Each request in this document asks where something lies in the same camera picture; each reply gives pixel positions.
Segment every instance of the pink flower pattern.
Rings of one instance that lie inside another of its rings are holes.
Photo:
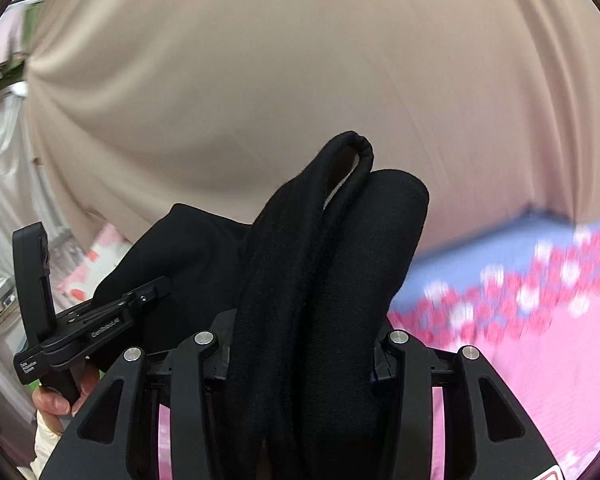
[[[434,282],[414,309],[392,311],[390,319],[441,348],[458,338],[471,342],[478,334],[493,343],[525,332],[541,335],[556,308],[579,317],[588,309],[587,298],[600,295],[600,232],[576,229],[573,244],[565,248],[538,242],[526,274],[489,266],[480,281],[464,291]]]

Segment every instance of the white sleeve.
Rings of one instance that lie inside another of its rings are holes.
[[[33,476],[31,476],[26,469],[20,471],[27,480],[40,478],[42,470],[46,465],[46,461],[49,460],[49,457],[59,440],[60,435],[55,434],[48,428],[45,421],[42,419],[40,412],[38,412],[38,429],[36,430],[36,443],[34,446],[36,459],[31,462],[31,472],[33,473]]]

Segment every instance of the human hand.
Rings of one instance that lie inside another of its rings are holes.
[[[54,433],[62,434],[64,430],[58,416],[69,415],[69,413],[75,415],[99,381],[100,372],[87,359],[80,381],[80,399],[76,400],[73,406],[69,405],[69,401],[63,396],[44,386],[38,386],[33,391],[33,405],[40,412],[48,428]]]

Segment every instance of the black cloth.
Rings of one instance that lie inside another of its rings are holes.
[[[254,479],[264,442],[276,479],[377,471],[386,405],[371,391],[373,340],[428,194],[407,173],[371,173],[372,163],[364,137],[335,137],[251,227],[174,206],[96,291],[98,304],[160,275],[173,280],[169,298],[93,357],[104,369],[130,345],[172,348],[238,308],[217,414],[227,480]]]

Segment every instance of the metal screw head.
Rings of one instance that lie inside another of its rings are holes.
[[[203,330],[202,332],[198,332],[194,339],[199,345],[208,345],[214,340],[214,335],[207,330]]]
[[[131,348],[127,348],[125,350],[123,357],[125,358],[125,361],[132,362],[132,361],[138,361],[138,359],[140,358],[141,355],[142,355],[142,350],[136,346],[132,346]]]
[[[480,357],[480,351],[475,346],[465,346],[462,349],[462,355],[471,361]]]
[[[389,338],[397,345],[402,345],[409,340],[409,334],[407,334],[404,330],[394,330],[389,334]]]

